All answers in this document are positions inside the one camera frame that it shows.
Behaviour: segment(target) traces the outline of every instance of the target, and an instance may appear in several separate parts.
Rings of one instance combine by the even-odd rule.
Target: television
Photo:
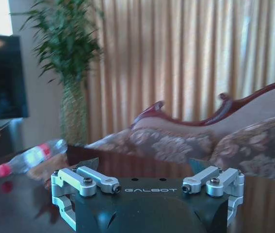
[[[0,119],[28,117],[20,40],[0,35]]]

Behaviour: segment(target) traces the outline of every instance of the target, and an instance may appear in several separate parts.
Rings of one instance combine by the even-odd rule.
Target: floral pattern fabric
[[[130,141],[139,156],[177,163],[185,163],[189,158],[208,159],[213,146],[210,132],[175,134],[152,128],[134,130]]]
[[[275,117],[223,138],[210,161],[223,169],[238,168],[245,175],[275,180]]]
[[[101,140],[85,146],[85,148],[113,151],[121,154],[134,154],[135,148],[129,142],[130,132],[130,129],[125,129],[121,132],[113,133],[104,137]]]

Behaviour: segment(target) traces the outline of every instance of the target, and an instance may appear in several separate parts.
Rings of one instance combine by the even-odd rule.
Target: curtain
[[[222,92],[275,82],[275,0],[94,0],[103,47],[88,75],[89,138],[128,127],[158,100],[201,120]]]

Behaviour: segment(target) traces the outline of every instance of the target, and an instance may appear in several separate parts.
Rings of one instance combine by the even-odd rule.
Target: hex bolt
[[[213,177],[213,178],[211,178],[210,182],[218,184],[220,182],[220,180],[217,177]]]
[[[83,179],[83,182],[84,182],[85,184],[91,184],[91,183],[92,183],[92,179],[89,178],[89,177],[86,177],[86,178]]]
[[[112,191],[113,193],[120,193],[122,187],[120,185],[115,185],[113,188],[112,188]]]
[[[188,184],[184,184],[181,188],[181,190],[184,192],[184,193],[189,193],[191,191],[191,187],[190,185]]]

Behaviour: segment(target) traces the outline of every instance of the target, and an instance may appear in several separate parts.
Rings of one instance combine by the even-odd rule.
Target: sofa
[[[219,97],[221,107],[198,122],[171,118],[159,101],[129,128],[85,147],[177,163],[206,160],[275,180],[275,83],[244,99]]]

